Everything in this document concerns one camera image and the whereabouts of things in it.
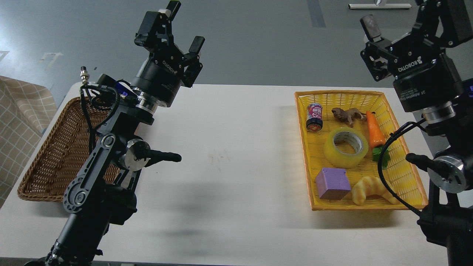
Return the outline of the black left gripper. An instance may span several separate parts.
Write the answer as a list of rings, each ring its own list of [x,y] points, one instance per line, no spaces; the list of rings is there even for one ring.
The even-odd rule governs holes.
[[[194,37],[187,54],[174,44],[172,21],[180,7],[181,2],[171,0],[165,9],[147,11],[135,34],[135,45],[144,47],[149,55],[132,80],[131,88],[146,93],[157,105],[166,108],[171,107],[181,81],[183,86],[191,88],[203,68],[200,50],[204,37]]]

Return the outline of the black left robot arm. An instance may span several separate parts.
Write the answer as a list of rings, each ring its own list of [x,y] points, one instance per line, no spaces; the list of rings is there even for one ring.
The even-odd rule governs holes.
[[[69,217],[47,256],[28,266],[90,266],[110,224],[123,225],[137,212],[135,190],[141,170],[161,161],[180,162],[181,155],[152,150],[135,135],[140,123],[152,125],[157,107],[171,107],[181,86],[190,88],[203,65],[205,41],[194,37],[187,53],[174,43],[172,21],[181,2],[145,14],[135,44],[149,51],[131,83],[102,75],[89,82],[81,67],[81,109],[89,138],[89,155],[69,185],[62,205]]]

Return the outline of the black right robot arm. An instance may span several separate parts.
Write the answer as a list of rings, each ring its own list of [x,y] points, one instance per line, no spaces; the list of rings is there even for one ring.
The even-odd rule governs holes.
[[[427,123],[429,136],[446,136],[449,147],[430,159],[409,153],[406,160],[430,177],[428,204],[417,224],[427,241],[444,246],[448,265],[472,265],[472,207],[461,207],[458,194],[472,190],[472,80],[462,81],[446,49],[472,40],[472,26],[463,0],[417,0],[412,30],[396,41],[382,37],[372,15],[360,19],[368,41],[360,55],[373,79],[395,78],[393,86],[405,112],[421,112],[387,140]]]

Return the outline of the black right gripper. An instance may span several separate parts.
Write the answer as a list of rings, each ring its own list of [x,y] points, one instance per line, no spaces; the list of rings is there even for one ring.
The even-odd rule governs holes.
[[[446,49],[472,40],[463,0],[416,0],[418,13],[412,33],[390,41],[372,14],[360,19],[367,41],[360,52],[374,81],[394,76],[394,89],[405,112],[451,101],[463,84]]]

